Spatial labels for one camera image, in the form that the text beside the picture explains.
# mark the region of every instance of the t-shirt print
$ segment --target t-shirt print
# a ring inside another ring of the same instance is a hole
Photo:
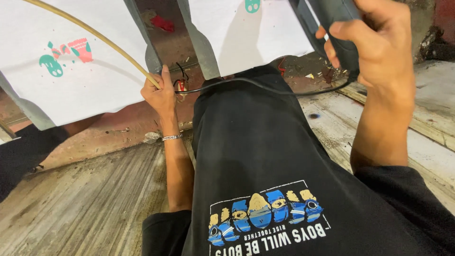
[[[305,180],[214,203],[210,206],[208,253],[277,254],[283,246],[325,237],[331,227],[323,211]]]

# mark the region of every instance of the red cloth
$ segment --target red cloth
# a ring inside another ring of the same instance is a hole
[[[150,19],[150,22],[155,26],[159,27],[168,32],[174,32],[174,22],[170,20],[164,20],[161,16],[157,15]]]

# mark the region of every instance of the silver bracelet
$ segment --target silver bracelet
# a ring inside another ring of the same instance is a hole
[[[177,139],[183,137],[183,134],[181,133],[180,135],[173,135],[173,136],[166,136],[161,138],[162,141],[168,140],[168,139]]]

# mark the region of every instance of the left hand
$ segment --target left hand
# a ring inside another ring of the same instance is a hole
[[[167,65],[163,65],[161,76],[158,74],[150,75],[158,82],[161,89],[158,90],[151,81],[146,79],[144,88],[141,89],[141,95],[161,118],[172,116],[175,113],[177,98],[172,86],[169,68]]]

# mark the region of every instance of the black power cord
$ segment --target black power cord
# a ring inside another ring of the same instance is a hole
[[[265,85],[262,85],[261,83],[253,80],[253,79],[248,79],[248,78],[243,78],[243,77],[235,77],[235,78],[232,78],[232,79],[229,79],[229,80],[224,80],[224,81],[219,81],[219,82],[216,82],[216,83],[213,83],[211,85],[207,85],[205,87],[201,87],[201,88],[198,88],[198,89],[194,89],[194,90],[189,90],[189,91],[176,91],[175,93],[176,94],[185,94],[185,93],[193,93],[193,92],[199,92],[199,91],[202,91],[202,90],[206,90],[208,88],[211,88],[213,86],[216,86],[216,85],[220,85],[222,83],[226,83],[226,82],[230,82],[230,81],[244,81],[244,82],[248,82],[248,83],[251,83],[251,84],[254,84],[255,86],[259,87],[259,88],[262,88],[264,90],[267,90],[267,91],[270,91],[270,92],[274,92],[276,94],[279,94],[279,95],[295,95],[295,96],[310,96],[310,95],[317,95],[317,94],[322,94],[322,93],[327,93],[327,92],[333,92],[333,91],[337,91],[339,89],[342,89],[342,88],[345,88],[347,87],[349,84],[357,81],[357,78],[359,77],[359,74],[360,74],[360,71],[359,70],[355,70],[355,71],[351,71],[349,73],[349,76],[348,76],[348,80],[346,81],[346,83],[338,86],[338,87],[334,87],[334,88],[329,88],[329,89],[325,89],[325,90],[322,90],[322,91],[312,91],[312,92],[283,92],[283,91],[280,91],[280,90],[275,90],[273,88],[269,88]]]

